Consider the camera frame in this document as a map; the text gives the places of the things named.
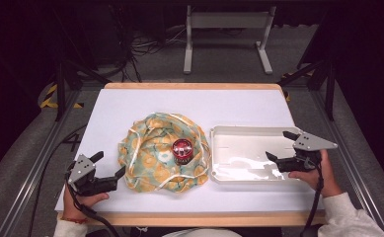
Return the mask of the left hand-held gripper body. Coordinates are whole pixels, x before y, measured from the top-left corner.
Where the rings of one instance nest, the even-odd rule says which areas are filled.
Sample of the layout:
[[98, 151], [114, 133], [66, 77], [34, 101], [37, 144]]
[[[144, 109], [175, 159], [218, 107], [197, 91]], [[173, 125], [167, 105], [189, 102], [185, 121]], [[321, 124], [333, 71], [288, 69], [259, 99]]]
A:
[[96, 163], [93, 164], [84, 154], [80, 154], [69, 167], [67, 184], [82, 197], [91, 197], [101, 193], [115, 191], [117, 182], [114, 177], [97, 178]]

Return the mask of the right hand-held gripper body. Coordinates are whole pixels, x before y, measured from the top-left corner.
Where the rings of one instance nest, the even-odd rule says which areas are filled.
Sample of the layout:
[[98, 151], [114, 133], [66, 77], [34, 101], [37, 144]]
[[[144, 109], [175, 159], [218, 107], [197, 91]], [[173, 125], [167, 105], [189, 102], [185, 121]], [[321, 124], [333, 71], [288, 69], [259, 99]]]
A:
[[315, 170], [322, 161], [320, 151], [338, 147], [337, 143], [311, 133], [302, 132], [299, 134], [299, 138], [292, 144], [295, 154], [290, 158], [282, 158], [277, 161], [276, 166], [281, 173]]

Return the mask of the floral drawstring cloth bag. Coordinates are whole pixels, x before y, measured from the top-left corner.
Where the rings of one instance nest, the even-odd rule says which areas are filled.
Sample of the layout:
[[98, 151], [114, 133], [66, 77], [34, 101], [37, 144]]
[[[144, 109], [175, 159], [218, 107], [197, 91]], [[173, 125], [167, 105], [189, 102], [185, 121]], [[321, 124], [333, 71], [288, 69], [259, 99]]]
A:
[[[179, 158], [173, 145], [191, 143], [192, 154]], [[201, 127], [180, 114], [153, 113], [133, 124], [118, 144], [118, 163], [127, 186], [139, 193], [165, 189], [182, 193], [208, 181], [210, 147]]]

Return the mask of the white plastic tray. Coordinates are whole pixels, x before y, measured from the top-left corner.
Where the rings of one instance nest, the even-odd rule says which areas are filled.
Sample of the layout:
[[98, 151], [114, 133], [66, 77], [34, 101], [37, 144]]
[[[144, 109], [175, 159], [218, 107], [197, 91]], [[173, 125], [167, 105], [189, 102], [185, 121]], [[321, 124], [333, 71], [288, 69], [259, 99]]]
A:
[[277, 158], [294, 155], [293, 141], [284, 131], [297, 127], [216, 126], [210, 131], [211, 177], [218, 184], [291, 183], [267, 152]]

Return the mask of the small red jar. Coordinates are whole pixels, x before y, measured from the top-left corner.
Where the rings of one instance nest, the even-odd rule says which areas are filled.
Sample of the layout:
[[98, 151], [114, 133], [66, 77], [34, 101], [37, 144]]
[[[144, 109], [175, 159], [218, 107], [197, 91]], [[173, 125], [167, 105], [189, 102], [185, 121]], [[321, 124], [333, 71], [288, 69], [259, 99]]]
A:
[[178, 139], [172, 145], [172, 152], [177, 165], [187, 165], [192, 160], [192, 143], [187, 139]]

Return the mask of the person's right hand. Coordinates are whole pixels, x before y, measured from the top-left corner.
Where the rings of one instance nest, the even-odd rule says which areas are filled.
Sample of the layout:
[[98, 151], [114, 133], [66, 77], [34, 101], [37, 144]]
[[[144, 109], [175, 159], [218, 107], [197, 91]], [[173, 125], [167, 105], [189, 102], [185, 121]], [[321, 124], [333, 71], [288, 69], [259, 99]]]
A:
[[310, 171], [310, 172], [293, 171], [288, 174], [288, 177], [291, 179], [299, 179], [307, 183], [312, 189], [316, 189], [319, 179], [323, 178], [323, 188], [321, 191], [322, 197], [330, 198], [333, 196], [338, 196], [342, 194], [343, 191], [336, 181], [328, 152], [326, 150], [321, 150], [320, 154], [322, 156], [322, 162], [321, 162], [322, 175], [319, 175], [318, 171]]

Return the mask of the black metal stand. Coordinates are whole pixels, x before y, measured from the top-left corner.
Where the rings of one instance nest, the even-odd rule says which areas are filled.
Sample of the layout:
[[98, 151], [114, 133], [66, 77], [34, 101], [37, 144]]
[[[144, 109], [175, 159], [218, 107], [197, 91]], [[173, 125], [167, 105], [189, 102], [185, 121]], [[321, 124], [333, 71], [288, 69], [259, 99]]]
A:
[[280, 79], [277, 84], [284, 87], [287, 84], [301, 78], [303, 75], [312, 72], [312, 76], [307, 82], [307, 87], [311, 91], [318, 91], [324, 82], [327, 82], [325, 96], [325, 112], [329, 120], [334, 120], [333, 105], [335, 93], [335, 68], [331, 60], [321, 60], [311, 63], [296, 72]]
[[57, 120], [61, 120], [69, 108], [65, 96], [65, 86], [71, 90], [80, 90], [84, 79], [79, 71], [89, 79], [102, 85], [109, 83], [104, 76], [95, 72], [97, 68], [93, 62], [93, 55], [88, 45], [87, 37], [79, 21], [75, 8], [72, 6], [53, 6], [51, 22], [53, 23], [54, 40], [51, 45], [56, 58], [57, 83]]

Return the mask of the yellow black hazard tape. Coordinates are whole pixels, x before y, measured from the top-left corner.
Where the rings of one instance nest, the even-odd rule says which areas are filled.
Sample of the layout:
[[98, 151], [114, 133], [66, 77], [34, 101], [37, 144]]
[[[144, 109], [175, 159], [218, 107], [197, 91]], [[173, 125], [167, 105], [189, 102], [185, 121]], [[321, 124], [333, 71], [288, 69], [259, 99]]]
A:
[[58, 108], [58, 104], [52, 101], [52, 97], [56, 91], [57, 91], [57, 84], [52, 83], [49, 89], [47, 90], [43, 101], [40, 103], [41, 108], [53, 108], [53, 109]]

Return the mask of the person's white shirt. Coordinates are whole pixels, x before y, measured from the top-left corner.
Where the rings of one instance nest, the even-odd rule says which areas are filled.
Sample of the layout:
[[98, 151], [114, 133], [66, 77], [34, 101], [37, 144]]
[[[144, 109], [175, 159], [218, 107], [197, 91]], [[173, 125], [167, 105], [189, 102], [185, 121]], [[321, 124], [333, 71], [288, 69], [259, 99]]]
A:
[[193, 228], [173, 233], [168, 233], [162, 237], [242, 237], [240, 234], [222, 228]]

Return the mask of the white metal stand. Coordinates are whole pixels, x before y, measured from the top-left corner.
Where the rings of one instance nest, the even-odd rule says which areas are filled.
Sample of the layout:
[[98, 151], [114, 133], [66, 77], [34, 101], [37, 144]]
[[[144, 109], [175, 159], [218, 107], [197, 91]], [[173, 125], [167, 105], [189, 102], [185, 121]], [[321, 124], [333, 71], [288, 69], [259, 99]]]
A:
[[184, 73], [192, 73], [192, 30], [193, 29], [262, 29], [260, 40], [255, 42], [264, 72], [272, 74], [272, 67], [266, 52], [269, 32], [272, 27], [276, 7], [262, 12], [196, 12], [189, 5], [187, 8]]

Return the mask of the aluminium frame rail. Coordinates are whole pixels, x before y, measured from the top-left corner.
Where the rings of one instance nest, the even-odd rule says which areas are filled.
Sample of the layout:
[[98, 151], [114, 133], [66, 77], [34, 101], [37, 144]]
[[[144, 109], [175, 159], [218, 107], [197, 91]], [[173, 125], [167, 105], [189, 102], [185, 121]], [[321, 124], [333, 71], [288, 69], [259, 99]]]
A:
[[317, 109], [320, 110], [321, 117], [325, 122], [327, 131], [333, 140], [339, 145], [338, 151], [341, 156], [341, 163], [346, 171], [348, 179], [352, 185], [352, 188], [359, 200], [361, 206], [367, 211], [371, 218], [382, 228], [384, 231], [384, 219], [372, 198], [369, 188], [364, 183], [361, 175], [359, 174], [352, 156], [348, 151], [343, 136], [333, 121], [330, 121], [327, 112], [324, 109], [325, 100], [321, 94], [317, 91], [311, 91], [311, 98]]
[[5, 216], [0, 218], [0, 237], [12, 236], [79, 94], [79, 91], [66, 93], [66, 110], [60, 119], [50, 109], [41, 110], [0, 164], [0, 198], [8, 202], [1, 205]]

